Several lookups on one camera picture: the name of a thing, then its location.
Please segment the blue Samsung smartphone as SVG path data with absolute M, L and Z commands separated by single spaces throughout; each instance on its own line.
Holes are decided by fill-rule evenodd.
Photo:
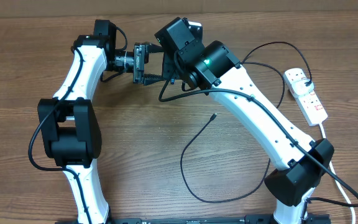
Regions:
M 163 54 L 162 76 L 163 76 L 163 79 L 168 80 L 168 82 L 171 85 L 173 85 L 175 83 L 176 66 L 175 66 L 173 60 L 168 56 L 167 53 Z

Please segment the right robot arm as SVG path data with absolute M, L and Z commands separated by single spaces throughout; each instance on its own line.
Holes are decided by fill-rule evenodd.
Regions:
M 275 211 L 248 214 L 245 223 L 330 223 L 329 215 L 306 210 L 333 156 L 332 144 L 326 139 L 315 141 L 287 120 L 222 42 L 204 46 L 201 24 L 177 17 L 155 37 L 180 78 L 225 106 L 256 138 L 276 168 L 264 180 L 277 199 Z

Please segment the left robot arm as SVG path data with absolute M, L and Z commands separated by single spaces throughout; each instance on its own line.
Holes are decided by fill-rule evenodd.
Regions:
M 104 198 L 98 175 L 102 137 L 92 99 L 103 73 L 117 77 L 132 73 L 136 83 L 153 83 L 156 75 L 146 75 L 143 66 L 149 55 L 162 52 L 161 46 L 144 42 L 133 51 L 116 47 L 120 28 L 109 20 L 97 19 L 91 35 L 79 35 L 71 51 L 73 63 L 60 89 L 37 106 L 39 125 L 34 136 L 42 136 L 54 172 L 62 171 L 70 184 L 78 217 L 75 223 L 112 223 L 111 209 Z

